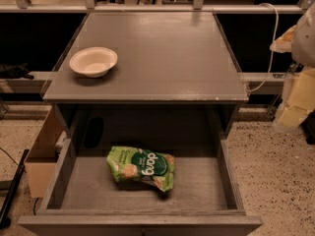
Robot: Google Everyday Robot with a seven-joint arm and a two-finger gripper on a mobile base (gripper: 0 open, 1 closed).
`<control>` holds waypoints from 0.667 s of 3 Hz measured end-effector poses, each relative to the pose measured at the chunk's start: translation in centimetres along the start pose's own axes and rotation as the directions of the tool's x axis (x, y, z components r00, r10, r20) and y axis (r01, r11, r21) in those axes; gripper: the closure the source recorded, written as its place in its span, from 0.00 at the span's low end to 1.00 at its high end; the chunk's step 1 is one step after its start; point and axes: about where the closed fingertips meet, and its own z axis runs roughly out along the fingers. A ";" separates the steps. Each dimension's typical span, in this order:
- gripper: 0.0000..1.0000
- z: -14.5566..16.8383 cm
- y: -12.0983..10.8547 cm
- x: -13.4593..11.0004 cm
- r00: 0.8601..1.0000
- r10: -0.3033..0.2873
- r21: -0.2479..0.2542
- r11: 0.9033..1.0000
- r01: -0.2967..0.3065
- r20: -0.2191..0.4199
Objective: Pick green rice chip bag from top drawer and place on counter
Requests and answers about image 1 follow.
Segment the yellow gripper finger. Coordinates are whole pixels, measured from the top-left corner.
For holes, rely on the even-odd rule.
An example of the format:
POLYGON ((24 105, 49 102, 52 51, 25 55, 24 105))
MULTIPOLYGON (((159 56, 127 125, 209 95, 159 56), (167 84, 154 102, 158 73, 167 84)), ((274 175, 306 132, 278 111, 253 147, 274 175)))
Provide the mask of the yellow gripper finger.
POLYGON ((273 126, 286 133, 296 129, 315 110, 315 68, 289 74, 283 84, 282 100, 273 126))
POLYGON ((277 53, 286 53, 291 51, 291 42, 296 26, 289 28, 282 36, 278 37, 270 45, 270 50, 277 53))

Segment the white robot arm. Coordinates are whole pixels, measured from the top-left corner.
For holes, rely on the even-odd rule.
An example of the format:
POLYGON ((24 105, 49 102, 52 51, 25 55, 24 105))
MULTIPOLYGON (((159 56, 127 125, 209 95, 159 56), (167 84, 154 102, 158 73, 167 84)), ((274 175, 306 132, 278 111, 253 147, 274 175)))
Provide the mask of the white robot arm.
POLYGON ((292 60, 303 66, 301 72, 285 79, 283 101, 274 120, 276 130, 289 132, 315 110, 315 4, 296 25, 275 40, 270 49, 278 53, 290 52, 292 60))

